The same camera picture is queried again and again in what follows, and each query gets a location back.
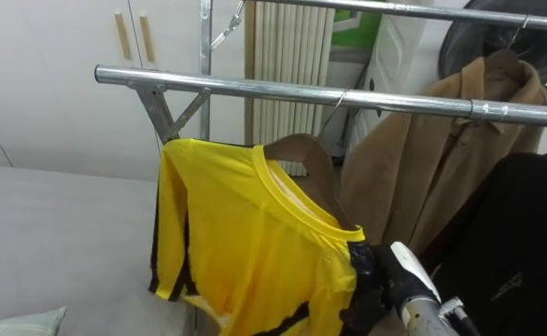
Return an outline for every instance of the bed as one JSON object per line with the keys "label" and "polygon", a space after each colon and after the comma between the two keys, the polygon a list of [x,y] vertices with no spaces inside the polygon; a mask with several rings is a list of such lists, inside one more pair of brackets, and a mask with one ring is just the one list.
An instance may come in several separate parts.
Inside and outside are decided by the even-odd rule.
{"label": "bed", "polygon": [[0,319],[67,306],[60,335],[183,335],[147,291],[156,185],[0,167]]}

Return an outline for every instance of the black garment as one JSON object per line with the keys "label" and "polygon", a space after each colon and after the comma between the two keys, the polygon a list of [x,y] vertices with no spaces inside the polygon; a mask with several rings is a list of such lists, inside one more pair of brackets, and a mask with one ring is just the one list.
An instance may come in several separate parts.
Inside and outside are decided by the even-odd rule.
{"label": "black garment", "polygon": [[500,161],[420,259],[483,336],[547,335],[547,155]]}

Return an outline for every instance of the camel coat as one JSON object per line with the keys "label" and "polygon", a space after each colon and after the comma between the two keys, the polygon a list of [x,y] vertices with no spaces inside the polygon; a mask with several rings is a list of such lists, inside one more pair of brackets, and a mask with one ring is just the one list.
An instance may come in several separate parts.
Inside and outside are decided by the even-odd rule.
{"label": "camel coat", "polygon": [[[421,94],[547,105],[537,71],[509,55],[479,58]],[[340,201],[370,244],[421,252],[499,159],[536,151],[542,128],[394,113],[349,154]]]}

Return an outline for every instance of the yellow jersey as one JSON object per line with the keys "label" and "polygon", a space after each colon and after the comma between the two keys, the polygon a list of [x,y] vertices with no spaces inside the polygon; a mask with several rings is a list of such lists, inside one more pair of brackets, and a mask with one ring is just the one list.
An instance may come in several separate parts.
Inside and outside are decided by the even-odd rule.
{"label": "yellow jersey", "polygon": [[362,230],[341,230],[263,146],[167,143],[153,239],[150,290],[223,335],[354,334],[339,313],[372,282]]}

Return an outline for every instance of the metal hanger hook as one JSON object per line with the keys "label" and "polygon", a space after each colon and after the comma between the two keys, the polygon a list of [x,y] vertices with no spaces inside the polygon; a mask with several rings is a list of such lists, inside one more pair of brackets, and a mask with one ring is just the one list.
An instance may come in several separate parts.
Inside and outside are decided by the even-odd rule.
{"label": "metal hanger hook", "polygon": [[512,45],[516,41],[516,37],[518,37],[518,34],[520,33],[520,31],[522,29],[526,28],[526,25],[528,24],[528,19],[530,19],[530,14],[526,14],[525,20],[523,21],[523,25],[516,28],[516,32],[514,32],[514,36],[512,37],[512,40],[510,41],[510,43],[508,44],[508,47],[506,49],[510,49],[512,47]]}
{"label": "metal hanger hook", "polygon": [[342,92],[342,95],[340,96],[340,99],[338,99],[338,103],[336,103],[336,106],[333,107],[333,111],[331,113],[336,112],[338,107],[340,107],[340,104],[342,103],[342,100],[344,100],[344,97],[346,97],[346,94],[350,91],[350,88],[344,89],[344,92]]}

